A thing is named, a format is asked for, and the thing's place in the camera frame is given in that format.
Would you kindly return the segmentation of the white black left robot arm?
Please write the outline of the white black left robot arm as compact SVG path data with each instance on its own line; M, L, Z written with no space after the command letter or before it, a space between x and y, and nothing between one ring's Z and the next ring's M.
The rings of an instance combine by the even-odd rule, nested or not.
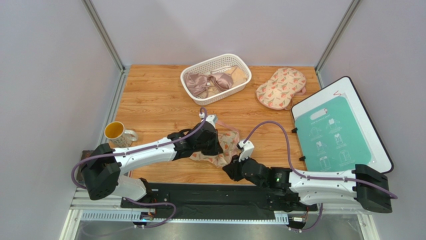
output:
M113 195L138 201L147 194L148 183L130 178L126 173L156 163L189 158L198 152L207 156L223 153L216 122L210 115L193 129L174 132L156 142L133 147L99 145L81 161L80 173L89 198L97 201Z

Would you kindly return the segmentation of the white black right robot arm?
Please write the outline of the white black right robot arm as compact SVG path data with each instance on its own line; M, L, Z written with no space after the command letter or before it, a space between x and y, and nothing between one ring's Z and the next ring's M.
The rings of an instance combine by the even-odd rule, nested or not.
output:
M275 196L305 206L359 204L373 213L393 211L391 200L395 196L389 190L388 178L365 164L340 172L312 172L267 167L252 158L235 158L222 170L235 182L247 180Z

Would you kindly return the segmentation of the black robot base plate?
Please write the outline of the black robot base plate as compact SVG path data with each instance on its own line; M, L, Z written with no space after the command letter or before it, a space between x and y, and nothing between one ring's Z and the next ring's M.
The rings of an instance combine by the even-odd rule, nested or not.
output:
M278 193L255 185L150 183L143 204L156 204L154 215L160 217L271 217L284 213L318 211L318 206L304 205L295 193Z

